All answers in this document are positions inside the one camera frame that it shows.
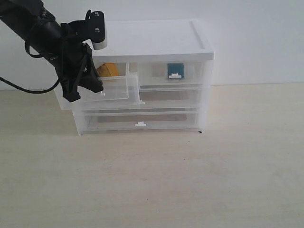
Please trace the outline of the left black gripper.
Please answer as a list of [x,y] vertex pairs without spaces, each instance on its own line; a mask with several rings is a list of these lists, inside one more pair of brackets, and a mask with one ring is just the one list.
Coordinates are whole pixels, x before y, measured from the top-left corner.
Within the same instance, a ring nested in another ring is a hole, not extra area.
[[84,41],[89,39],[85,20],[49,25],[50,52],[56,57],[51,60],[55,67],[63,97],[74,102],[80,99],[78,87],[94,93],[104,90],[103,82],[93,64],[92,50]]

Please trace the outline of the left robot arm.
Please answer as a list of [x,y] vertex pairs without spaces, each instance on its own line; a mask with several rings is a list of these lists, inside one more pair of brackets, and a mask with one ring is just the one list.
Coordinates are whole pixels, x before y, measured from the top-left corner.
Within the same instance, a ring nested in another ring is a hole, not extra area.
[[46,90],[22,88],[4,78],[0,80],[29,94],[44,94],[61,86],[63,97],[74,102],[81,98],[78,88],[94,93],[104,87],[93,63],[93,50],[107,46],[105,15],[88,10],[84,20],[58,24],[40,0],[2,0],[0,20],[25,42],[32,58],[44,58],[57,74],[55,84]]

